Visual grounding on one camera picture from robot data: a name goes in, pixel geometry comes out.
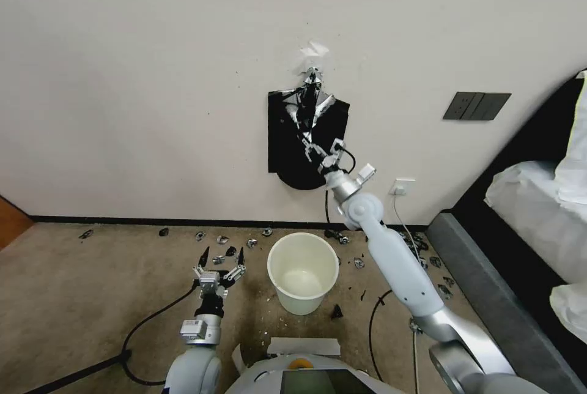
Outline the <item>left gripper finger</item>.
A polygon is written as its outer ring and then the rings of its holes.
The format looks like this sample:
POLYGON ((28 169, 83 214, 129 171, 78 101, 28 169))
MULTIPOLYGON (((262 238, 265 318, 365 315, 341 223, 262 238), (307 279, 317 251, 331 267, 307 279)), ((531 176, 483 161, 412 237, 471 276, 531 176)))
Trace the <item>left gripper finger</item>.
POLYGON ((221 284, 235 284, 242 276, 244 276, 245 272, 245 257, 243 248, 241 248, 237 257, 237 265, 221 277, 221 284))
POLYGON ((203 277, 204 275, 206 275, 208 273, 208 270, 206 270, 206 265, 207 265, 207 261, 209 258, 209 251, 210 251, 210 247, 207 247, 203 254, 201 254, 198 263, 193 267, 193 272, 195 275, 195 280, 199 280, 201 277, 203 277))

